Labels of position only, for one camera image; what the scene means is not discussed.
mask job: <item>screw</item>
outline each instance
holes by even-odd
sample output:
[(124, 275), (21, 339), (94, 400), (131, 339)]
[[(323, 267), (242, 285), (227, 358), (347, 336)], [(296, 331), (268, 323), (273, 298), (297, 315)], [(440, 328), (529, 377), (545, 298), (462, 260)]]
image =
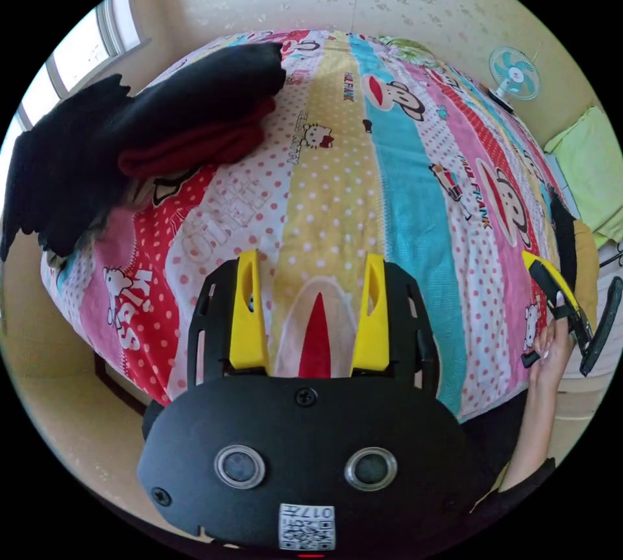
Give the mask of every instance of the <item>screw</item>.
[(299, 406), (313, 406), (316, 404), (316, 400), (318, 399), (318, 394), (309, 387), (302, 387), (297, 391), (295, 396), (295, 400)]
[(157, 504), (160, 504), (160, 506), (164, 506), (166, 508), (171, 505), (171, 496), (164, 489), (159, 487), (151, 489), (151, 496)]

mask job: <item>yellow bracket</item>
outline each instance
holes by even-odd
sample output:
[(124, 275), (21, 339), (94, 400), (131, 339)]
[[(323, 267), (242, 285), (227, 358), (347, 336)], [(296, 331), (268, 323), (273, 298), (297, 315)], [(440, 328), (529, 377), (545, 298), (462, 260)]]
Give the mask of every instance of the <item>yellow bracket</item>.
[[(369, 312), (370, 300), (373, 307)], [(381, 255), (368, 254), (365, 261), (361, 315), (350, 373), (352, 374), (353, 369), (382, 372), (388, 365), (389, 323), (385, 261)]]
[(575, 294), (569, 288), (567, 282), (563, 278), (563, 275), (558, 272), (554, 264), (549, 262), (548, 260), (538, 257), (537, 255), (533, 255), (529, 253), (527, 250), (522, 251), (522, 257), (524, 258), (524, 265), (526, 266), (526, 270), (530, 272), (530, 268), (535, 263), (540, 263), (549, 273), (549, 275), (554, 279), (560, 291), (564, 294), (565, 300), (571, 305), (571, 308), (577, 313), (580, 310), (580, 305), (576, 300)]
[[(249, 305), (252, 296), (251, 310)], [(260, 293), (260, 263), (256, 250), (246, 250), (238, 258), (229, 361), (235, 370), (263, 367), (268, 373), (268, 347)]]

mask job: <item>window frame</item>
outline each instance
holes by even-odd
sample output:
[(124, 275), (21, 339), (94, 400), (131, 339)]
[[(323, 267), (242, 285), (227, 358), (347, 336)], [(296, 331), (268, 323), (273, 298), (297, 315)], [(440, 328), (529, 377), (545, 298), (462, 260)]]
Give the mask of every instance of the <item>window frame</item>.
[[(138, 19), (136, 17), (134, 0), (128, 0), (128, 5), (130, 7), (130, 15), (134, 30), (136, 31), (138, 43), (132, 47), (124, 46), (122, 37), (119, 33), (119, 24), (115, 16), (114, 0), (104, 0), (102, 3), (98, 4), (94, 9), (95, 17), (97, 18), (97, 26), (99, 28), (102, 41), (104, 42), (106, 52), (108, 53), (108, 58), (89, 71), (72, 88), (67, 89), (63, 83), (63, 80), (58, 72), (58, 68), (56, 67), (54, 53), (52, 52), (50, 54), (44, 64), (47, 76), (50, 78), (52, 87), (58, 95), (58, 102), (53, 106), (53, 108), (55, 108), (60, 102), (77, 93), (80, 89), (90, 84), (93, 80), (95, 80), (95, 78), (97, 78), (98, 75), (100, 75), (100, 73), (108, 69), (114, 62), (124, 56), (127, 56), (130, 52), (143, 47), (149, 42), (149, 39), (145, 37), (141, 27), (139, 26)], [(32, 129), (32, 121), (29, 119), (22, 102), (19, 103), (16, 117), (23, 132)]]

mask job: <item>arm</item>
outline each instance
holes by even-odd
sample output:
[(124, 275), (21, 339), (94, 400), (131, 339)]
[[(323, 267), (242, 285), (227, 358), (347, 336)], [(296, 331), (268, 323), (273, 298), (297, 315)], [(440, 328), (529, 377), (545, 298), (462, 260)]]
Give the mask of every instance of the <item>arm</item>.
[(513, 452), (498, 492), (502, 493), (529, 478), (546, 461), (556, 414), (556, 393), (528, 388), (526, 409)]
[[(564, 303), (562, 295), (557, 305)], [(547, 460), (556, 416), (558, 385), (567, 368), (573, 344), (567, 318), (552, 321), (535, 340), (541, 358), (530, 368), (530, 386), (517, 446), (498, 492), (508, 491), (538, 471)]]

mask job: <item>electric fan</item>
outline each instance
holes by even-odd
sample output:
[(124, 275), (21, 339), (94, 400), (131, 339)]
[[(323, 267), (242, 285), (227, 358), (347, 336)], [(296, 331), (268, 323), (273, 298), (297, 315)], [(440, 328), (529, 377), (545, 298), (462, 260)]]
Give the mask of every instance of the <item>electric fan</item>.
[(528, 101), (539, 94), (541, 81), (533, 60), (512, 47), (498, 47), (489, 57), (489, 69), (498, 89), (489, 90), (488, 95), (508, 112), (513, 112), (513, 107), (505, 95)]

